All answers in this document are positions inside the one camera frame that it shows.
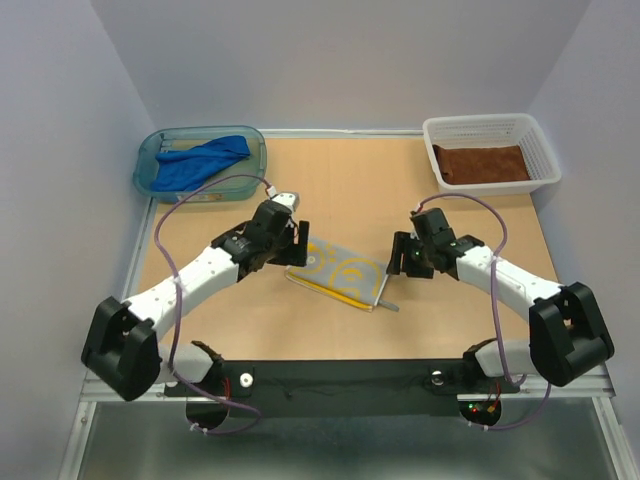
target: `white cable clip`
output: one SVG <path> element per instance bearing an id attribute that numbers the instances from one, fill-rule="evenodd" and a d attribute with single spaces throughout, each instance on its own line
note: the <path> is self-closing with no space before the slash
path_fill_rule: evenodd
<path id="1" fill-rule="evenodd" d="M 276 189 L 275 185 L 271 185 L 270 187 L 267 188 L 267 197 L 269 197 L 269 199 L 272 199 L 277 194 L 278 194 L 278 190 Z"/>
<path id="2" fill-rule="evenodd" d="M 184 292 L 184 283 L 182 283 L 182 278 L 180 278 L 180 276 L 178 275 L 177 277 L 173 277 L 172 281 L 174 284 L 178 285 L 180 287 L 180 290 L 182 290 Z"/>

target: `blue plastic tray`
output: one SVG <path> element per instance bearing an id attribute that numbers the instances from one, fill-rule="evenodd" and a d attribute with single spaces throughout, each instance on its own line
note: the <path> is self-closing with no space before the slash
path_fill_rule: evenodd
<path id="1" fill-rule="evenodd" d="M 255 128 L 246 126 L 220 126 L 220 127 L 189 127 L 168 128 L 159 130 L 149 135 L 138 151 L 138 163 L 133 172 L 133 184 L 140 193 L 158 199 L 164 203 L 176 203 L 190 192 L 154 192 L 151 190 L 151 182 L 158 174 L 158 162 L 156 154 L 167 150 L 188 150 L 197 145 L 226 137 L 227 135 L 242 135 L 247 139 L 249 157 L 239 161 L 235 165 L 214 175 L 208 181 L 223 178 L 228 175 L 245 173 L 264 178 L 267 171 L 267 147 L 264 137 Z M 245 200 L 251 197 L 260 183 L 253 178 L 233 178 L 227 182 L 208 189 L 201 194 L 189 199 L 190 202 L 225 202 Z"/>

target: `white basket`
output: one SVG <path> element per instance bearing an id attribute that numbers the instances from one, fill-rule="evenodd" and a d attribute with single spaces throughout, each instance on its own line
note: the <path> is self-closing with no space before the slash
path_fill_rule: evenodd
<path id="1" fill-rule="evenodd" d="M 431 168 L 441 192 L 475 196 L 531 193 L 556 183 L 562 174 L 538 122 L 526 114 L 473 115 L 430 118 L 423 125 Z M 518 145 L 531 180 L 521 182 L 451 185 L 442 179 L 433 145 L 442 148 L 508 147 Z"/>

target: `blue cloth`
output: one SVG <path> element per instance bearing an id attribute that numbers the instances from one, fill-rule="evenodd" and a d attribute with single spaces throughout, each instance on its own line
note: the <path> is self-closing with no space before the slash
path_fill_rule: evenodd
<path id="1" fill-rule="evenodd" d="M 151 183 L 154 192 L 190 192 L 204 185 L 216 173 L 250 154 L 247 140 L 240 135 L 216 138 L 189 150 L 158 153 L 160 167 Z"/>

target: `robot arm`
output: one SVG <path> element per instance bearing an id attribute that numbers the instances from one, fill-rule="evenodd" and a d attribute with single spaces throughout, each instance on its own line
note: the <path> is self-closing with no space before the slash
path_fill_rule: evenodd
<path id="1" fill-rule="evenodd" d="M 456 238 L 439 208 L 412 214 L 412 233 L 396 232 L 388 274 L 433 278 L 434 271 L 491 292 L 493 252 L 475 237 Z M 563 286 L 496 260 L 498 299 L 529 322 L 529 341 L 505 342 L 513 373 L 538 373 L 564 386 L 614 353 L 593 292 L 580 283 Z M 475 350 L 488 377 L 504 374 L 497 343 Z"/>
<path id="2" fill-rule="evenodd" d="M 298 203 L 294 193 L 265 200 L 252 220 L 213 240 L 180 270 L 182 314 L 265 263 L 304 266 L 309 224 L 293 222 Z M 154 383 L 173 380 L 166 364 L 168 349 L 158 341 L 173 326 L 175 308 L 173 277 L 123 302 L 113 297 L 104 300 L 93 317 L 82 362 L 125 400 L 138 398 Z M 206 345 L 194 343 L 181 347 L 176 364 L 190 381 L 198 382 L 215 359 Z"/>

